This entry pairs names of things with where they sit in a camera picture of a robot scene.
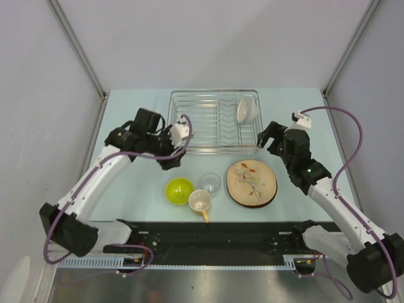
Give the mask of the lime green bowl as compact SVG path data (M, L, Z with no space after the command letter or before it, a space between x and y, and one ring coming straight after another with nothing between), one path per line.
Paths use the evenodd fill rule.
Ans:
M189 197L194 191L192 182L186 178L175 178L168 182L165 188L167 200L174 205L188 204Z

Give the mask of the white bowl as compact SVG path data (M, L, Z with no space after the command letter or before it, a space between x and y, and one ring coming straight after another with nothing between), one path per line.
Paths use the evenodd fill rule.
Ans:
M237 122L239 124L248 124L258 115L258 106L255 101L249 97L242 97L237 107Z

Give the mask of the metal wire dish rack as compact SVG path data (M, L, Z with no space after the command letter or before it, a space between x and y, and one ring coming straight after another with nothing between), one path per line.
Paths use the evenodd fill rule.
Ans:
M250 100L260 109L256 90L174 90L170 94L167 121L187 115L192 123L193 139L187 152L225 154L257 152L258 134L263 130L261 112L250 122L237 121L237 108Z

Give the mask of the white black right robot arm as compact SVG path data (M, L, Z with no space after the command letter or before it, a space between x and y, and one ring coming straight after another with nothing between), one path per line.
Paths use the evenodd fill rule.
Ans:
M344 267L363 293L396 283L403 275L403 238L387 234L337 193L331 173L312 157L304 128L272 121L258 134L258 148L264 148L269 139L273 141L268 152L281 158L292 184L315 201L343 233L337 236L308 220L291 237L292 248L298 253L322 252Z

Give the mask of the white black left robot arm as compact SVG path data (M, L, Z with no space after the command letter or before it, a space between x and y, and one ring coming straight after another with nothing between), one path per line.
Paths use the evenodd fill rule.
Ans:
M93 165L56 204L44 203L39 210L46 233L44 259L51 264L49 243L63 247L68 255L86 256L96 245L98 228L89 225L95 206L106 190L135 159L154 160L163 170L180 167L193 137L189 116L166 124L158 113L140 108L133 120L113 129Z

